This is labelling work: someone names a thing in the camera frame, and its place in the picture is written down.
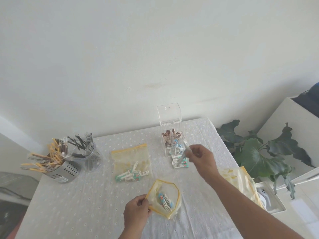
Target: label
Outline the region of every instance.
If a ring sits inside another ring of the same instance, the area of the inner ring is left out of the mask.
[[[69,181],[67,178],[61,176],[59,178],[54,179],[55,181],[59,182],[59,183],[64,183],[66,181]]]

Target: person's right hand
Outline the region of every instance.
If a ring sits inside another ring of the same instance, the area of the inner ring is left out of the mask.
[[[203,145],[190,145],[190,150],[185,151],[189,161],[194,163],[200,176],[208,183],[210,179],[220,176],[213,153]]]

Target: embroidered tablecloth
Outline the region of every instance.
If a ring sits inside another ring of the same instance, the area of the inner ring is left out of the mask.
[[[202,144],[221,168],[237,167],[208,118],[180,125],[189,144]],[[70,183],[59,184],[43,175],[16,239],[118,238],[124,228],[125,204],[146,194],[156,178],[175,182],[182,206],[175,219],[155,213],[142,238],[242,238],[213,189],[195,166],[173,169],[166,158],[160,127],[94,138],[103,154],[103,164],[94,172],[81,171]],[[116,182],[111,151],[147,143],[153,176],[138,182]]]

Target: black bag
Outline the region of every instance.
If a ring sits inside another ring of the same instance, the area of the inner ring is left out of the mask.
[[[319,82],[292,100],[319,118]]]

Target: clear plastic bag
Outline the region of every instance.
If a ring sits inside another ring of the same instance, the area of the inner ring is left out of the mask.
[[[122,175],[123,173],[133,172],[133,169],[138,171],[139,174],[148,176],[152,175],[151,162],[146,144],[142,144],[133,148],[112,151],[111,154],[112,159],[114,160],[114,173],[116,181],[120,181],[120,179],[117,179],[118,176]],[[134,178],[139,178],[138,173],[134,173]]]
[[[174,219],[181,207],[181,194],[178,187],[171,182],[157,179],[146,195],[148,208],[155,213]]]
[[[260,198],[257,194],[256,186],[253,179],[249,176],[244,166],[231,169],[218,169],[224,179],[235,186],[251,201],[255,202],[264,209]]]

